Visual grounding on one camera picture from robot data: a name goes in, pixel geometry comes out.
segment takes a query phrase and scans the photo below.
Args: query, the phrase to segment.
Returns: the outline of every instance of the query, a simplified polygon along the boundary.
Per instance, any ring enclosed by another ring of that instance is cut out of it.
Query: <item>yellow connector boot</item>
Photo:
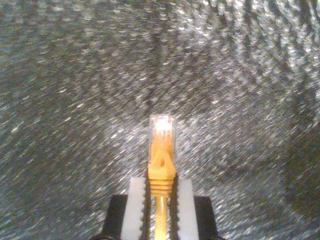
[[[154,240],[165,240],[168,198],[176,176],[175,119],[169,115],[152,115],[150,130],[148,178],[151,196],[155,197]]]

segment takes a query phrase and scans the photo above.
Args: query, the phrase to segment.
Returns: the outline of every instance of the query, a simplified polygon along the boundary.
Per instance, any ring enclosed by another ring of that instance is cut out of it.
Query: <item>gripper jaw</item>
[[[100,237],[148,240],[151,198],[155,198],[154,240],[167,238],[169,199],[171,240],[217,238],[210,198],[194,197],[191,180],[178,179],[174,165],[175,136],[176,119],[173,116],[150,117],[149,162],[146,176],[131,178],[128,195],[112,197]]]
[[[133,177],[128,195],[112,196],[103,230],[90,240],[150,239],[151,194],[147,180]],[[142,198],[143,206],[132,207]],[[223,240],[218,236],[210,198],[193,196],[189,179],[179,179],[178,175],[174,178],[169,214],[171,240]]]

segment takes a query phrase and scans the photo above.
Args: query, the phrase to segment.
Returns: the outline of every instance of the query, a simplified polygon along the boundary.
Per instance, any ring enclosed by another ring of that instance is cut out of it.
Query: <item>serrated edge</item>
[[[132,177],[122,223],[122,240],[139,240],[142,235],[146,201],[146,179]]]

